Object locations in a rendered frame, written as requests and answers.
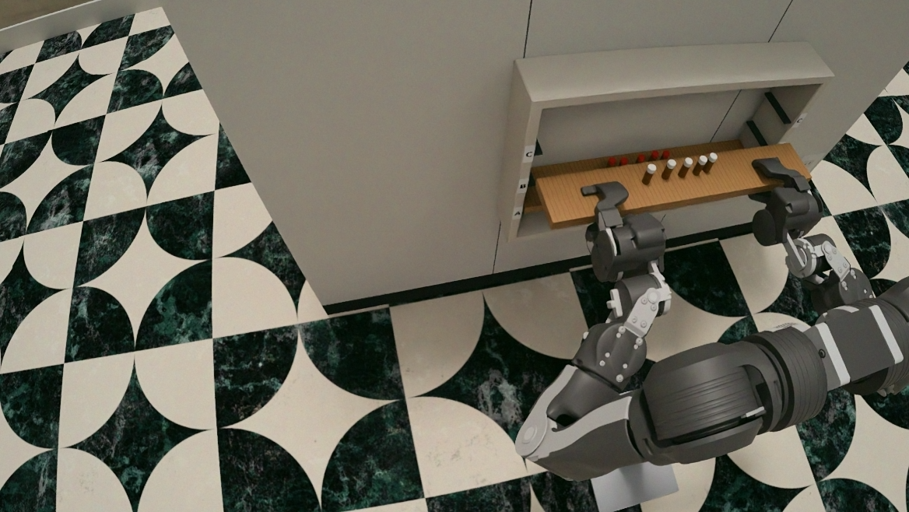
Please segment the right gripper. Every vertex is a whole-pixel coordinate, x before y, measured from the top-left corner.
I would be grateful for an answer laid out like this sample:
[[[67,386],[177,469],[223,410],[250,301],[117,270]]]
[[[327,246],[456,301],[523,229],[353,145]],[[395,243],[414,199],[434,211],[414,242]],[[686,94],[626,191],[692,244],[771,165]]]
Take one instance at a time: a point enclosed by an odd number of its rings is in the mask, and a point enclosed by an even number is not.
[[[748,195],[751,200],[764,203],[765,209],[754,212],[753,235],[761,246],[783,244],[791,266],[804,270],[809,260],[804,248],[792,243],[804,237],[823,217],[823,202],[797,170],[781,165],[778,157],[754,160],[753,168],[760,168],[765,176],[784,182],[783,187],[772,191]],[[772,195],[771,195],[772,194]],[[819,208],[818,208],[819,207]],[[788,233],[787,233],[788,232]]]

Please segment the beige wall rack case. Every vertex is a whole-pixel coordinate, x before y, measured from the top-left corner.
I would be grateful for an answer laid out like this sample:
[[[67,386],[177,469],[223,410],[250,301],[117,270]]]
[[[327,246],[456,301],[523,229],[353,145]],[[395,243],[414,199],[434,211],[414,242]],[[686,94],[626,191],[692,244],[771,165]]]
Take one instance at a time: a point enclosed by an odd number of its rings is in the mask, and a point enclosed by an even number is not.
[[[765,142],[785,142],[834,78],[808,41],[677,45],[535,56],[514,60],[497,211],[507,243],[587,230],[582,224],[551,230],[543,211],[521,213],[542,109],[653,96],[770,88],[791,124],[784,124],[765,97],[751,121]],[[777,86],[777,87],[776,87]]]

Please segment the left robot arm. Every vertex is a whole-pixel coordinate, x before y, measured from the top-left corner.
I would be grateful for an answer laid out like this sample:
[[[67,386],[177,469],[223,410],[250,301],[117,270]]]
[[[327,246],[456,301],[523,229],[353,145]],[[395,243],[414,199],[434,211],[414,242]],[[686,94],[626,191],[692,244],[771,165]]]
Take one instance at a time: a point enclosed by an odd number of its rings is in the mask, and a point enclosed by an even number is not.
[[[645,462],[688,465],[815,417],[827,392],[850,382],[827,324],[791,322],[662,358],[642,388],[620,395],[643,366],[651,322],[670,309],[664,281],[653,272],[615,282],[613,309],[583,334],[576,367],[532,405],[518,456],[577,482]]]

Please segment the brown vial with white cap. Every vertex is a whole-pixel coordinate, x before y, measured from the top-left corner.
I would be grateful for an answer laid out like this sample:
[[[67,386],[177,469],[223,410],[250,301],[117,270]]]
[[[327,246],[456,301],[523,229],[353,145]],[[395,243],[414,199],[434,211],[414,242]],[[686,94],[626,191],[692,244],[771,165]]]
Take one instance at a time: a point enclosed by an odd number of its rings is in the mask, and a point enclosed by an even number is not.
[[[693,161],[690,158],[686,158],[686,160],[684,160],[684,163],[683,163],[681,169],[678,172],[678,176],[681,178],[684,178],[686,176],[688,170],[690,169],[692,163],[693,163]]]
[[[643,177],[643,179],[642,179],[642,183],[643,183],[643,184],[649,184],[650,181],[651,181],[651,176],[653,176],[653,174],[654,174],[655,171],[656,171],[656,166],[655,166],[655,165],[648,165],[648,168],[646,168],[646,172],[645,172],[644,177]]]
[[[715,160],[717,160],[717,159],[718,159],[718,155],[716,155],[716,154],[710,154],[709,157],[708,157],[707,163],[705,163],[705,165],[704,165],[702,171],[703,171],[704,173],[708,173],[708,172],[712,169],[712,166],[714,165],[714,162],[715,162]]]
[[[662,171],[662,179],[668,180],[668,177],[671,176],[671,173],[672,173],[672,171],[673,171],[673,167],[675,167],[675,165],[676,165],[675,160],[668,160],[668,163],[667,163],[667,165],[666,165],[666,167],[665,167],[665,170]]]
[[[701,171],[702,171],[702,169],[703,169],[705,163],[707,163],[707,157],[706,157],[706,156],[701,156],[700,159],[697,161],[696,167],[693,168],[693,174],[694,174],[694,176],[699,176],[699,174],[701,173]]]

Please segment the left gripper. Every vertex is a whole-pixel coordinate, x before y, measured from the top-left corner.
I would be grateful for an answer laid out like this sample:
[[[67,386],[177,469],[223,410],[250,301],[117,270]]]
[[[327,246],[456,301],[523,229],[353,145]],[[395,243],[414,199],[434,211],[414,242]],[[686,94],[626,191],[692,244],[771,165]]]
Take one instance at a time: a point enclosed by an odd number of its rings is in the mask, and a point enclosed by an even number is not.
[[[622,221],[617,206],[628,199],[624,185],[611,181],[585,185],[581,191],[583,196],[600,193],[604,199],[595,206],[595,222],[585,233],[593,270],[600,282],[664,271],[665,228],[649,212],[627,214]],[[616,228],[618,225],[623,226]]]

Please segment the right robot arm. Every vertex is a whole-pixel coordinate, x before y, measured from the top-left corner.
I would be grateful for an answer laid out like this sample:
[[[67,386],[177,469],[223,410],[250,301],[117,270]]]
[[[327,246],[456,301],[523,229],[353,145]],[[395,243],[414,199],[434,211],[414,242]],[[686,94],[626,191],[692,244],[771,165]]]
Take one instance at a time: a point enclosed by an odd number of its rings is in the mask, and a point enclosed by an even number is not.
[[[903,390],[909,385],[909,276],[875,298],[868,277],[861,270],[851,268],[828,235],[819,233],[792,243],[804,248],[809,260],[804,270],[796,271],[787,254],[785,265],[793,275],[802,277],[811,291],[812,305],[820,316],[815,324],[867,307],[895,362],[841,388],[853,395],[878,392],[882,397]],[[823,279],[817,275],[826,271],[830,271],[829,277]]]

